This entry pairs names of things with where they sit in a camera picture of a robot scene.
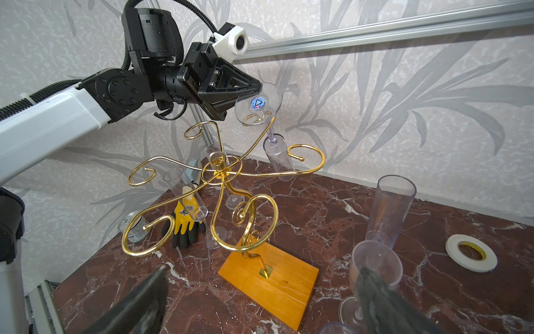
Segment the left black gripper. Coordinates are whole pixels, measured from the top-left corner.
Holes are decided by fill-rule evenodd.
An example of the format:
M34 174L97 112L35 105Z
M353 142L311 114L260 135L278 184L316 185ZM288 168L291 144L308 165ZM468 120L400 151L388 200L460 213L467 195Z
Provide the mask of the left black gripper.
M216 55L208 43L192 43L178 79L213 121L223 121L237 100L258 93L262 84Z

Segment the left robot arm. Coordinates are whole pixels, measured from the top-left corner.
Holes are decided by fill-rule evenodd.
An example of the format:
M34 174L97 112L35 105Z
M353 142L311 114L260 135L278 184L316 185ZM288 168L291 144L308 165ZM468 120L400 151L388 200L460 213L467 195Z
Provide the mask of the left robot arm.
M258 93L261 83L233 65L249 48L246 30L231 23L216 28L191 2L183 6L208 26L208 42L185 49L169 11L128 1L121 16L125 58L120 68L54 83L3 107L1 182L146 102L157 103L156 117L163 121L178 118L175 105L191 104L223 121L237 100Z

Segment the yellow black work glove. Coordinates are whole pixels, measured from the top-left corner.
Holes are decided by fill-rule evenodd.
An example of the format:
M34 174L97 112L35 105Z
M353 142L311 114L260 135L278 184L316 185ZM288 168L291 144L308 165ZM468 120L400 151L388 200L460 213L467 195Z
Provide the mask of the yellow black work glove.
M198 193L186 196L177 204L172 212L175 218L171 245L175 249L185 249L197 242L199 232L206 232L208 209Z

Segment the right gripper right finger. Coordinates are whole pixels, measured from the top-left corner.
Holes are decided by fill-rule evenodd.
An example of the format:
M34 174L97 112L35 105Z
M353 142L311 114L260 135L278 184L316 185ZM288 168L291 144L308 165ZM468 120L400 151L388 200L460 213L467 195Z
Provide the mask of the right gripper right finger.
M368 333L444 333L440 326L364 267L356 282Z

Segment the white tape roll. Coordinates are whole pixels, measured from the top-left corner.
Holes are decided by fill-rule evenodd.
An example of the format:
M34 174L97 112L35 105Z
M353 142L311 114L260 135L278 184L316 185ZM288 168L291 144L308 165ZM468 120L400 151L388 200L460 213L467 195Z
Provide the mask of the white tape roll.
M496 253L486 243L468 235L455 234L445 243L445 249L456 264L476 273L488 273L496 269Z

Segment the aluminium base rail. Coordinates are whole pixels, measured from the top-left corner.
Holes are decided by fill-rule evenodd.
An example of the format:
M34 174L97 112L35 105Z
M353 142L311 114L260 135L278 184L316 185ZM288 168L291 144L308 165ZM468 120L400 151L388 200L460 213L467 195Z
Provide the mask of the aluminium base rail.
M58 286L56 282L45 280L25 296L30 333L65 334L54 303L54 292Z

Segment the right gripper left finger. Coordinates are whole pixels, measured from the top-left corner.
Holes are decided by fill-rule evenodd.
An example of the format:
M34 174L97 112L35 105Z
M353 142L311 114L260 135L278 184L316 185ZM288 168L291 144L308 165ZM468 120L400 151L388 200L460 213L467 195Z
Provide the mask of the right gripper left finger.
M168 267L164 264L84 332L159 333L167 297Z

